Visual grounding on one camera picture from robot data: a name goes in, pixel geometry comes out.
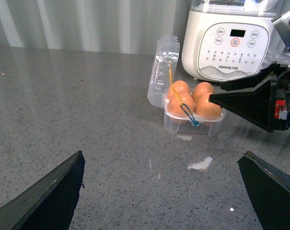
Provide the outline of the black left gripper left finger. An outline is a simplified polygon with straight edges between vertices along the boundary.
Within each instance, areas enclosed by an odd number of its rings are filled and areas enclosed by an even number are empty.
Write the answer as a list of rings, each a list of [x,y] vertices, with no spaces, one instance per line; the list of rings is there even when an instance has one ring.
[[[77,151],[0,208],[0,230],[67,230],[83,186],[85,158]]]

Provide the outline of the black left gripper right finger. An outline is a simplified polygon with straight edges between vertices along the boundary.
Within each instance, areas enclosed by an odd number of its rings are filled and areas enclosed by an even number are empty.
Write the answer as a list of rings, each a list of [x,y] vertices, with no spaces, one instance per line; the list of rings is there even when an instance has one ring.
[[[262,228],[290,230],[290,176],[250,151],[238,165]]]

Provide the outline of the second gripper black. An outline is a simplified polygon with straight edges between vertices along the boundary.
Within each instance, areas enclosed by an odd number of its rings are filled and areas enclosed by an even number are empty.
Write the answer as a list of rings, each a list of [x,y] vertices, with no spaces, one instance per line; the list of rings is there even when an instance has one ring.
[[[210,102],[266,132],[290,128],[290,67],[287,64],[272,63],[257,74],[222,82],[220,87],[224,91],[212,94]]]

